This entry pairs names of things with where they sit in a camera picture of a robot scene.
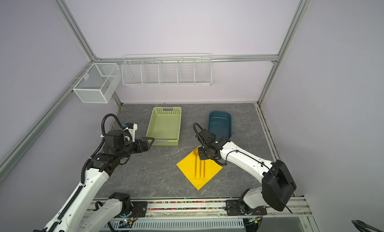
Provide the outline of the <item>yellow paper napkin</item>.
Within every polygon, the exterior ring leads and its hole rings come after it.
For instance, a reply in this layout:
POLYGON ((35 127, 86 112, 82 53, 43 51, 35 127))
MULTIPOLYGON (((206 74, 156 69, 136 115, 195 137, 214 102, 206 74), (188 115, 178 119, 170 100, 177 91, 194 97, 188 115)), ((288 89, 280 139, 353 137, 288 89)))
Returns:
POLYGON ((184 174, 184 176, 189 180, 189 182, 197 189, 200 190, 205 184, 207 184, 215 175, 223 168, 218 165, 213 160, 206 160, 206 177, 195 178, 195 156, 193 151, 189 153, 184 159, 177 163, 178 168, 184 174))

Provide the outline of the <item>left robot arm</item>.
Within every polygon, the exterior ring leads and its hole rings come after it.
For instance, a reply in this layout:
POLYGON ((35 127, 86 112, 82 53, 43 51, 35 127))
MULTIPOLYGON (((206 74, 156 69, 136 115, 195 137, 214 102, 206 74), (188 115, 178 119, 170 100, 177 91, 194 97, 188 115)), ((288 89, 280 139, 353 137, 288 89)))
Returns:
POLYGON ((107 114, 101 122, 102 141, 86 160, 81 170, 81 180, 59 212, 42 228, 43 232, 98 232, 116 216, 133 216, 136 208, 131 196, 113 193, 87 219, 84 215, 94 197, 109 179, 122 159, 149 151, 155 139, 136 138, 137 124, 122 124, 115 114, 107 114))

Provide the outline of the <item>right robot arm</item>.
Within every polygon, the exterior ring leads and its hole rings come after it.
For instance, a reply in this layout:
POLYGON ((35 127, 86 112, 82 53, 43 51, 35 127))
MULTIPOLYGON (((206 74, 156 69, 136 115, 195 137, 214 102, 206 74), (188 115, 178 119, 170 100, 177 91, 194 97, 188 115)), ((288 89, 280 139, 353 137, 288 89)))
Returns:
POLYGON ((288 208, 287 203, 297 185, 283 161, 258 157, 242 149, 229 138, 216 138, 198 123, 193 124, 193 130, 201 144, 198 148, 200 159, 212 160, 220 166, 226 166, 228 162, 233 163, 261 183, 260 187, 245 190, 234 207, 227 206, 228 212, 250 215, 265 205, 279 212, 288 208))

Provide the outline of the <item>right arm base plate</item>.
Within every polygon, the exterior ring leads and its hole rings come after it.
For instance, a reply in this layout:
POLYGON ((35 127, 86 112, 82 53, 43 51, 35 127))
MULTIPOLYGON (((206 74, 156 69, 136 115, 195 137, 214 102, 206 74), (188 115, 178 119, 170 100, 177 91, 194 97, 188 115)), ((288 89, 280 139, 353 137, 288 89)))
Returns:
POLYGON ((225 211, 228 216, 266 216, 267 209, 265 206, 259 206, 255 209, 250 209, 239 200, 226 200, 225 211))

